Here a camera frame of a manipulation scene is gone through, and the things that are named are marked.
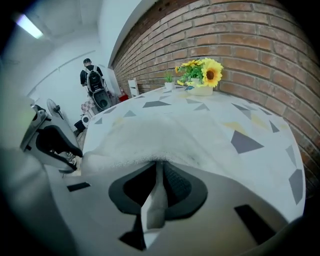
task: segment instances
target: vase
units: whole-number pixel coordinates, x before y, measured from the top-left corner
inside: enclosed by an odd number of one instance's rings
[[[165,82],[164,86],[167,90],[173,90],[176,88],[175,82]]]
[[[191,78],[191,82],[193,82],[193,88],[188,87],[186,91],[192,95],[210,96],[214,92],[213,88],[210,86],[197,87],[197,85],[201,85],[201,80],[199,78]]]

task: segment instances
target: black shirt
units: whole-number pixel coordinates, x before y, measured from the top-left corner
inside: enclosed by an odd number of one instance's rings
[[[89,71],[94,70],[94,65],[88,65],[88,66],[86,66],[86,68],[87,68]],[[100,76],[103,76],[100,67],[97,66],[97,67],[96,67],[96,71],[99,72]],[[81,73],[80,73],[80,83],[81,83],[81,84],[84,84],[84,83],[87,81],[87,75],[88,75],[88,74],[87,74],[86,71],[84,71],[84,70],[81,71]]]

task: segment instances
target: ceiling light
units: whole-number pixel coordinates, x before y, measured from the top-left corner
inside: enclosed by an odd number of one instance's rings
[[[43,35],[43,33],[24,14],[17,15],[15,18],[15,23],[17,23],[17,25],[19,25],[36,39]]]

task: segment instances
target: white tabletop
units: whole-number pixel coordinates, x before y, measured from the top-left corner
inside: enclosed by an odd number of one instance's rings
[[[217,121],[247,166],[259,196],[293,221],[303,214],[304,166],[298,145],[282,117],[228,94],[190,95],[184,88],[164,87],[144,93],[94,116],[83,153],[94,150],[111,128],[126,118],[169,113],[208,112]]]

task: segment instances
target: potted plant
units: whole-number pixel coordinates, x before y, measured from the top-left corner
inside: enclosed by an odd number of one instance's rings
[[[164,79],[165,79],[165,88],[168,89],[168,90],[173,90],[175,89],[175,82],[173,82],[174,78],[173,78],[173,75],[171,73],[169,73],[168,71],[165,72],[164,74]]]
[[[192,95],[209,96],[221,80],[223,68],[219,62],[211,58],[191,60],[175,67],[176,73],[184,73],[177,83],[187,86],[185,90]]]

